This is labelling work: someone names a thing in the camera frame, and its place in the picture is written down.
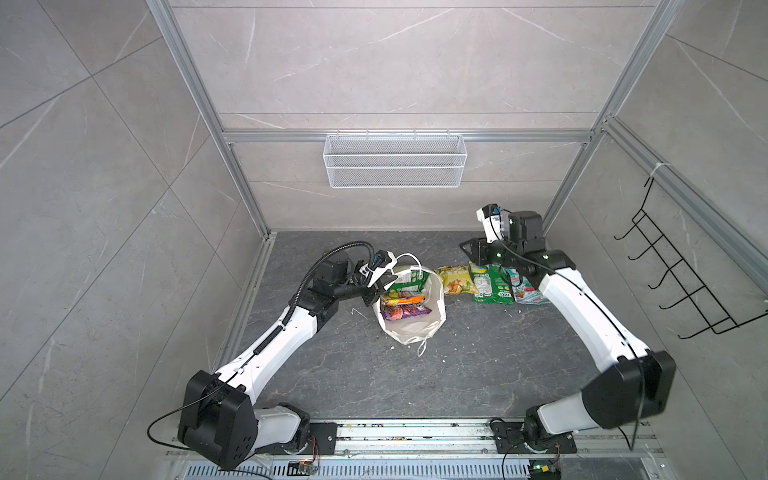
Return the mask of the yellow chips snack bag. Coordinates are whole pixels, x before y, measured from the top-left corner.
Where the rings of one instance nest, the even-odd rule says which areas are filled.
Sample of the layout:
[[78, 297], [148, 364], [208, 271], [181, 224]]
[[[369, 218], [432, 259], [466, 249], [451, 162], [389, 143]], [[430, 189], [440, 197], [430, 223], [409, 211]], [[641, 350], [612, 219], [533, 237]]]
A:
[[440, 267], [435, 270], [435, 273], [442, 282], [445, 296], [479, 293], [468, 265]]

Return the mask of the white floral paper bag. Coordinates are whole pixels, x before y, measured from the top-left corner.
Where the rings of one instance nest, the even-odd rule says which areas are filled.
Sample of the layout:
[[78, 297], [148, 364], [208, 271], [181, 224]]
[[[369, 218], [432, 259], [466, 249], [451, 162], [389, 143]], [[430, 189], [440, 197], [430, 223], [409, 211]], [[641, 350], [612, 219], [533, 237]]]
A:
[[397, 259], [396, 265], [393, 267], [392, 272], [387, 272], [387, 274], [393, 275], [393, 283], [404, 270], [422, 269], [429, 273], [429, 279], [424, 290], [417, 294], [426, 296], [426, 300], [422, 305], [430, 308], [432, 312], [422, 317], [386, 322], [381, 316], [381, 309], [385, 305], [381, 304], [380, 299], [373, 304], [372, 308], [382, 331], [402, 345], [413, 346], [416, 349], [417, 357], [420, 358], [426, 352], [428, 341], [446, 321], [446, 306], [442, 282], [435, 271], [424, 266], [415, 255], [403, 253], [395, 255], [395, 257]]

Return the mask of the orange snack packet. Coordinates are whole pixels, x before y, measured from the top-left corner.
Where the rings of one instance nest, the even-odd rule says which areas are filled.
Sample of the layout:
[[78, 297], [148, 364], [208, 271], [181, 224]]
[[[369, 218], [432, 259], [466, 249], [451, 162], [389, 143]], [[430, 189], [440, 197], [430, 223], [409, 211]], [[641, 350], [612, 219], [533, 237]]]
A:
[[400, 305], [419, 305], [426, 300], [426, 296], [408, 291], [386, 292], [380, 297], [382, 305], [394, 307]]

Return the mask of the teal snack packet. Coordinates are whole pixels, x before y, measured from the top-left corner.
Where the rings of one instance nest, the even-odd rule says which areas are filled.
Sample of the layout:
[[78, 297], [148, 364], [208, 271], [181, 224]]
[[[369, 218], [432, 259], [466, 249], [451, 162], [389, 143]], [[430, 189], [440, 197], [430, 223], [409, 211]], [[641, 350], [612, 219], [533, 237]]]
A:
[[516, 270], [506, 268], [505, 271], [516, 303], [524, 305], [544, 305], [549, 303], [544, 295]]

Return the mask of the green Fox's candy bag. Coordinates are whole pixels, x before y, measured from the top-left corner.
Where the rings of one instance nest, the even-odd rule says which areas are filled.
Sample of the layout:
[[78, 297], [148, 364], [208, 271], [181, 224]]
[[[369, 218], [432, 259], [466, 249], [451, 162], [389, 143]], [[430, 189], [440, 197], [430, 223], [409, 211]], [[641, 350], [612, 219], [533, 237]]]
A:
[[471, 263], [470, 277], [477, 292], [473, 301], [478, 304], [512, 305], [515, 303], [509, 282], [502, 276], [503, 269], [498, 265], [480, 266]]

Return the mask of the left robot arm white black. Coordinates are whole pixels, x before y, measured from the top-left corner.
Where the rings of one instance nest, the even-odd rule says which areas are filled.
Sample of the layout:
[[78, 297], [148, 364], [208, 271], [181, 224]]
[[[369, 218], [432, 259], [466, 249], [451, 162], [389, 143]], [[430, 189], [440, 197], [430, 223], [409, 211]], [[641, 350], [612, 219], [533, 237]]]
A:
[[353, 272], [348, 262], [318, 263], [280, 318], [243, 353], [214, 373], [197, 372], [186, 386], [177, 437], [222, 470], [278, 446], [300, 452], [310, 437], [309, 415], [281, 403], [258, 408], [262, 390], [285, 362], [337, 313], [342, 301], [371, 305], [393, 284], [397, 261], [378, 251]]

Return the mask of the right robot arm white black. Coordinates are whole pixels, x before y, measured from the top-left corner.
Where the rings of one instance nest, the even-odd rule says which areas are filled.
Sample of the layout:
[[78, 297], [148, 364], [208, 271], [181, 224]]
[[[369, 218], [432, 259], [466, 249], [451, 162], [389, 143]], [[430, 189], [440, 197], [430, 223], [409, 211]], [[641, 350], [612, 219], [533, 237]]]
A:
[[476, 212], [484, 234], [461, 243], [469, 260], [496, 268], [512, 293], [524, 286], [556, 307], [589, 351], [598, 375], [579, 392], [531, 407], [519, 443], [545, 452], [576, 431], [614, 429], [666, 410], [677, 366], [653, 351], [597, 298], [575, 263], [547, 247], [543, 219], [488, 204]]

